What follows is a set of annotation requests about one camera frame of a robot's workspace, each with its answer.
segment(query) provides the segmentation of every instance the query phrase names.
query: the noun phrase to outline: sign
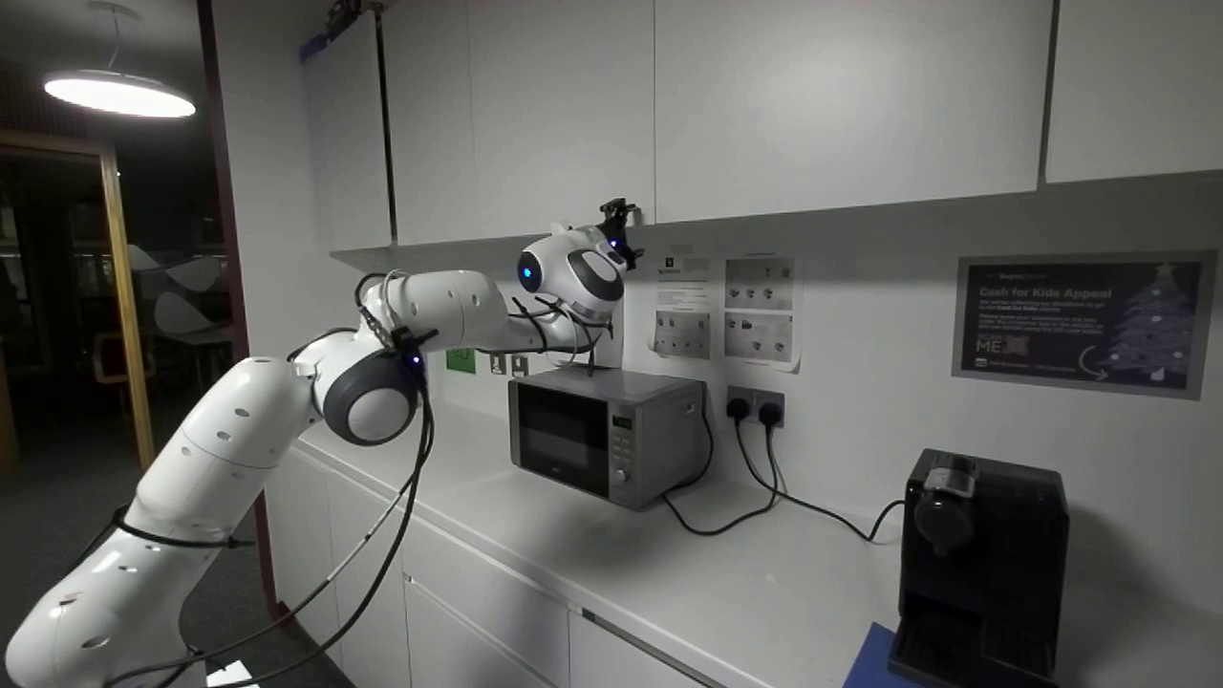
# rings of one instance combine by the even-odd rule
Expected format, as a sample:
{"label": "sign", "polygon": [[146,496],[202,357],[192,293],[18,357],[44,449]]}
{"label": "sign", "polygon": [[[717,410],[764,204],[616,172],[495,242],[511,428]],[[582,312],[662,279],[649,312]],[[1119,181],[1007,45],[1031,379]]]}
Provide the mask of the sign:
{"label": "sign", "polygon": [[1210,251],[964,259],[961,375],[1197,394]]}

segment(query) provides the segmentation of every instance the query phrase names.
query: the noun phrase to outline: wall socket panel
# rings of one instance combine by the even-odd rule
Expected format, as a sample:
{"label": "wall socket panel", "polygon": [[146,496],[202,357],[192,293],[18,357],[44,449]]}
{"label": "wall socket panel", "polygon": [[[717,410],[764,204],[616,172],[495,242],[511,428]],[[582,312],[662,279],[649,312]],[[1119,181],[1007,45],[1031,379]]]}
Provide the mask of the wall socket panel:
{"label": "wall socket panel", "polygon": [[654,317],[654,352],[709,361],[717,342],[713,312],[659,310]]}
{"label": "wall socket panel", "polygon": [[764,405],[778,405],[778,410],[779,410],[779,424],[778,424],[778,428],[787,424],[787,398],[783,398],[783,394],[751,389],[751,387],[725,387],[725,405],[731,405],[731,398],[745,398],[751,410],[755,410],[751,421],[759,421],[759,424],[760,424],[760,410],[764,410]]}
{"label": "wall socket panel", "polygon": [[790,312],[725,312],[725,357],[787,365],[796,348]]}
{"label": "wall socket panel", "polygon": [[790,259],[725,259],[725,310],[790,310]]}

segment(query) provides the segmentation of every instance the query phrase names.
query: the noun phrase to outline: cabinet door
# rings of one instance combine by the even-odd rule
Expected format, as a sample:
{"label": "cabinet door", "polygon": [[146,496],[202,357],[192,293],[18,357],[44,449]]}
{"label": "cabinet door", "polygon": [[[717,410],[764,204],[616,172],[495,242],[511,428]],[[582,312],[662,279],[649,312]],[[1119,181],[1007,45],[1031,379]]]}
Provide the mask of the cabinet door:
{"label": "cabinet door", "polygon": [[1053,0],[659,0],[659,218],[1031,191]]}
{"label": "cabinet door", "polygon": [[1049,181],[1223,167],[1223,4],[1062,0]]}
{"label": "cabinet door", "polygon": [[570,616],[532,576],[453,540],[426,521],[412,524],[406,572],[440,598],[455,616],[506,647],[522,664],[550,686],[565,686]]}
{"label": "cabinet door", "polygon": [[397,242],[477,227],[472,0],[397,0],[382,15]]}
{"label": "cabinet door", "polygon": [[378,26],[360,15],[308,61],[313,210],[333,251],[389,245]]}
{"label": "cabinet door", "polygon": [[709,678],[694,678],[680,660],[624,635],[621,627],[604,627],[599,616],[582,616],[574,622],[574,688],[701,688],[717,686]]}
{"label": "cabinet door", "polygon": [[[338,561],[373,530],[373,524],[382,517],[385,496],[342,477],[333,496],[333,543]],[[366,543],[360,559],[345,568],[338,581],[338,609],[342,622],[356,612],[356,605],[366,598],[366,586],[376,581],[385,547],[397,528],[396,511],[382,530]],[[397,566],[385,568],[382,588],[376,593],[365,619],[348,630],[348,637],[338,647],[338,664],[356,688],[406,688],[411,686],[411,635],[406,635],[406,609],[403,609],[403,572]]]}
{"label": "cabinet door", "polygon": [[[273,572],[285,605],[308,599],[308,593],[333,568],[333,486],[338,473],[303,449],[292,449],[267,477]],[[333,588],[323,593],[300,622],[313,644],[328,637],[338,630]]]}
{"label": "cabinet door", "polygon": [[403,0],[385,74],[403,245],[654,210],[654,0]]}
{"label": "cabinet door", "polygon": [[422,581],[406,586],[411,668],[422,688],[546,688],[528,664],[506,654],[483,627],[459,616]]}

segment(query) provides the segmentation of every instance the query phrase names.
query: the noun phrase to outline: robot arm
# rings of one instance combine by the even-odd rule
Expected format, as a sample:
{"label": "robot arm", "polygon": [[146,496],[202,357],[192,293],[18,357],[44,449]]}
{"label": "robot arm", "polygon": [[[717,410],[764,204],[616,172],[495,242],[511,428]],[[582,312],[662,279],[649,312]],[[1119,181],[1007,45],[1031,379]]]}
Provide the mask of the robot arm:
{"label": "robot arm", "polygon": [[67,581],[22,619],[7,673],[22,688],[132,686],[202,688],[179,612],[287,449],[324,421],[353,445],[385,445],[411,428],[426,352],[587,352],[624,293],[626,204],[599,231],[560,231],[522,256],[522,284],[543,310],[509,312],[477,273],[378,274],[360,292],[360,329],[308,344],[292,361],[241,361],[187,413],[137,486],[133,503]]}

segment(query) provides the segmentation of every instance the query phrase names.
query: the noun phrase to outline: white countertop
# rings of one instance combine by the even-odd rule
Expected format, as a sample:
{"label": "white countertop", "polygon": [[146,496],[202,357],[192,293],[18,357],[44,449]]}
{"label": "white countertop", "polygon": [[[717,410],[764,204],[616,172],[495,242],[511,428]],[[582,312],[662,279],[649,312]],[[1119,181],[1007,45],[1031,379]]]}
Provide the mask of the white countertop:
{"label": "white countertop", "polygon": [[[303,445],[342,473],[389,493],[411,473],[416,431],[373,451],[324,428],[310,428]],[[709,486],[685,511],[724,524],[755,501],[760,493]],[[696,540],[664,507],[624,511],[515,472],[495,428],[440,435],[422,517],[733,686],[840,688],[868,622],[894,627],[899,537],[866,547],[839,524],[779,503],[731,537]],[[1075,576],[1071,566],[1062,688],[1220,686],[1220,678],[1220,616],[1140,586]]]}
{"label": "white countertop", "polygon": [[[899,547],[866,547],[783,503],[731,537],[696,540],[664,507],[624,511],[515,472],[506,451],[446,451],[446,440],[438,445],[416,503],[427,524],[713,678],[840,688],[868,622],[887,619],[887,554]],[[356,451],[310,428],[303,445],[389,496],[416,435]],[[685,511],[719,524],[755,501],[760,488],[713,486]]]}

